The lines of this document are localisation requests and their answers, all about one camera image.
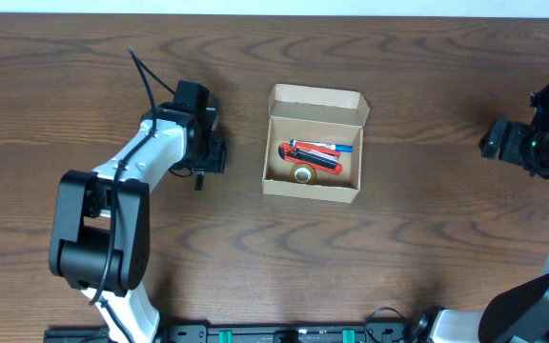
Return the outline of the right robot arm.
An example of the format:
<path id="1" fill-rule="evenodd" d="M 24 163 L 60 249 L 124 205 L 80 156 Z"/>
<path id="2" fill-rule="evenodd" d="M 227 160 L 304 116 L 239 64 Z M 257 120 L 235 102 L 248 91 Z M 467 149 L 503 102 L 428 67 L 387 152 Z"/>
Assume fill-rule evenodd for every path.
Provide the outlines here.
<path id="1" fill-rule="evenodd" d="M 549 83 L 531 94 L 527 122 L 495 120 L 482 136 L 485 159 L 549 181 Z M 534 276 L 495 295 L 477 311 L 440 307 L 417 327 L 418 342 L 549 342 L 549 231 Z"/>

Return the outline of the clear tape roll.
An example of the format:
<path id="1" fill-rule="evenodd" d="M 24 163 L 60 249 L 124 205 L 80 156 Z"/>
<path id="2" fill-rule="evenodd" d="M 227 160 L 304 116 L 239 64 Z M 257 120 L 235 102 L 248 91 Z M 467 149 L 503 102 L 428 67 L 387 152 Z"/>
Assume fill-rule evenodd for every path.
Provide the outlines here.
<path id="1" fill-rule="evenodd" d="M 315 184 L 316 171 L 308 164 L 294 164 L 290 170 L 289 179 L 297 184 Z"/>

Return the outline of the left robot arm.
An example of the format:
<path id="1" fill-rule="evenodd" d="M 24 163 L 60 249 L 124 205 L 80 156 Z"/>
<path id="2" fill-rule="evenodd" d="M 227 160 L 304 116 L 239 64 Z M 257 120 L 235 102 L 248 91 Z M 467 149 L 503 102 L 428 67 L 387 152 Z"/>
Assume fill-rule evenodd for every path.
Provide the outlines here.
<path id="1" fill-rule="evenodd" d="M 92 171 L 60 179 L 49 267 L 87 296 L 106 322 L 101 329 L 53 329 L 47 342 L 170 342 L 143 277 L 151 248 L 150 195 L 171 173 L 193 177 L 225 170 L 227 146 L 214 136 L 216 100 L 203 85 L 180 81 L 173 100 L 142 115 L 136 136 Z"/>

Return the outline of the orange utility knife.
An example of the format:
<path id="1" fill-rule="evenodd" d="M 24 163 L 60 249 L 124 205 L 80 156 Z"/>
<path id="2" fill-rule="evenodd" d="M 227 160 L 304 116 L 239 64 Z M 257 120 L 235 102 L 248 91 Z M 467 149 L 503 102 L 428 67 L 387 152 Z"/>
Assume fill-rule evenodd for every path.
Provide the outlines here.
<path id="1" fill-rule="evenodd" d="M 287 162 L 291 162 L 294 164 L 298 164 L 298 163 L 308 164 L 312 166 L 316 171 L 327 172 L 334 175 L 340 175 L 343 171 L 343 167 L 339 162 L 340 152 L 339 152 L 339 158 L 338 158 L 338 166 L 334 170 L 326 169 L 318 165 L 314 165 L 312 163 L 297 159 L 295 157 L 295 148 L 290 143 L 281 143 L 278 147 L 278 154 L 283 160 Z"/>

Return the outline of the cardboard box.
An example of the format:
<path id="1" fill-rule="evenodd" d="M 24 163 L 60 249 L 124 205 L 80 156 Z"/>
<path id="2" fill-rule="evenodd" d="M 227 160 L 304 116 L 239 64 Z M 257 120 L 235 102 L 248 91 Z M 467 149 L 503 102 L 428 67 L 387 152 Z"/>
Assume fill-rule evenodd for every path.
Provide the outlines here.
<path id="1" fill-rule="evenodd" d="M 369 113 L 358 91 L 274 85 L 263 192 L 353 202 L 361 189 L 363 129 Z"/>

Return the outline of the black green whiteboard marker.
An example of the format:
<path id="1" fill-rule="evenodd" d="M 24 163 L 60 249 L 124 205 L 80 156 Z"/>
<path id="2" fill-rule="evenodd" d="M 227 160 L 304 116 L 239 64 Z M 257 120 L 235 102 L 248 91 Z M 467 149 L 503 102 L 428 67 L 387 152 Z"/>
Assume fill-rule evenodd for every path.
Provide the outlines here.
<path id="1" fill-rule="evenodd" d="M 204 178 L 205 178 L 205 172 L 203 172 L 203 171 L 197 171 L 195 174 L 196 174 L 196 178 L 195 178 L 194 189 L 195 189 L 196 191 L 201 191 L 201 190 L 203 189 Z"/>

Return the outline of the blue whiteboard marker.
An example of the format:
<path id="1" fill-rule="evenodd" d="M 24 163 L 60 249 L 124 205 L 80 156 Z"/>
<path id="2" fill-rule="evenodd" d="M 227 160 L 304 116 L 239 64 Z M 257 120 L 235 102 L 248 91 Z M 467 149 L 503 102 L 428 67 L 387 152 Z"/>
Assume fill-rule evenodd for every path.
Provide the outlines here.
<path id="1" fill-rule="evenodd" d="M 352 152 L 354 150 L 354 148 L 352 146 L 349 146 L 349 145 L 302 141 L 302 140 L 296 140 L 296 139 L 291 140 L 290 144 L 294 147 L 296 147 L 298 145 L 303 145 L 303 146 L 311 145 L 311 146 L 316 146 L 316 147 L 320 147 L 320 148 L 323 148 L 323 149 L 328 149 L 328 150 L 332 150 L 332 151 L 339 151 L 339 152 Z"/>

